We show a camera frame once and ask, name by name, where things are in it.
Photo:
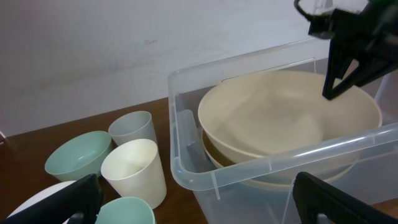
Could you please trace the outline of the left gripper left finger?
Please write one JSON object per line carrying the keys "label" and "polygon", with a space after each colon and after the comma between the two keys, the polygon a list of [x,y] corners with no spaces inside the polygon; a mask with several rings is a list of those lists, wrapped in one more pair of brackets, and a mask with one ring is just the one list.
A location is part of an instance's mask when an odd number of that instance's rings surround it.
{"label": "left gripper left finger", "polygon": [[89,174],[43,200],[1,221],[2,224],[95,223],[104,192],[96,174]]}

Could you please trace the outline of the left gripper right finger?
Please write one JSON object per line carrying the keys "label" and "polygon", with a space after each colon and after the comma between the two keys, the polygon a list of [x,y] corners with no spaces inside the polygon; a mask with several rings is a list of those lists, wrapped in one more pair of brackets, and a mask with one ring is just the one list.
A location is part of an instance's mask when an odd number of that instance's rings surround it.
{"label": "left gripper right finger", "polygon": [[397,224],[397,219],[348,195],[308,172],[296,175],[293,198],[304,224],[318,223],[324,214],[334,223]]}

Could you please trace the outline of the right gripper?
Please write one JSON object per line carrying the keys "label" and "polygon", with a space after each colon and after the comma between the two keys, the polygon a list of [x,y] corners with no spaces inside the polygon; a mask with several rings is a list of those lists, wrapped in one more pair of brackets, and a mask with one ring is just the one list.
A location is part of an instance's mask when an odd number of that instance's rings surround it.
{"label": "right gripper", "polygon": [[[310,15],[309,35],[330,39],[327,74],[322,95],[333,100],[353,86],[362,87],[397,70],[397,1],[369,1],[361,12],[335,8]],[[346,77],[352,55],[383,60],[359,61]]]}

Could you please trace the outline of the beige plate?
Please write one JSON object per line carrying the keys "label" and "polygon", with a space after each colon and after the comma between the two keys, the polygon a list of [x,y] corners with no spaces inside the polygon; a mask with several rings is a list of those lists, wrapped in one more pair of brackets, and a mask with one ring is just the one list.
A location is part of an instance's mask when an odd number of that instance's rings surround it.
{"label": "beige plate", "polygon": [[373,97],[352,86],[328,100],[325,78],[291,70],[234,77],[204,95],[198,119],[214,147],[234,163],[381,127]]}
{"label": "beige plate", "polygon": [[[222,153],[220,153],[217,150],[217,148],[214,147],[214,145],[208,139],[208,137],[204,131],[201,131],[200,136],[201,136],[201,143],[203,144],[204,150],[216,168],[221,169],[224,167],[234,165],[234,163],[232,161],[230,161],[227,157],[222,155]],[[338,169],[338,173],[336,173],[335,175],[333,175],[330,178],[323,179],[323,181],[325,181],[329,184],[332,182],[335,182],[336,180],[338,180],[341,177],[343,177],[344,175],[346,175],[354,166],[355,166],[355,164],[341,167]],[[274,191],[274,192],[287,192],[290,190],[290,184],[277,184],[277,183],[264,182],[264,181],[260,181],[260,180],[254,180],[254,179],[244,180],[241,183],[248,187],[252,187],[255,189],[259,189],[259,190]]]}

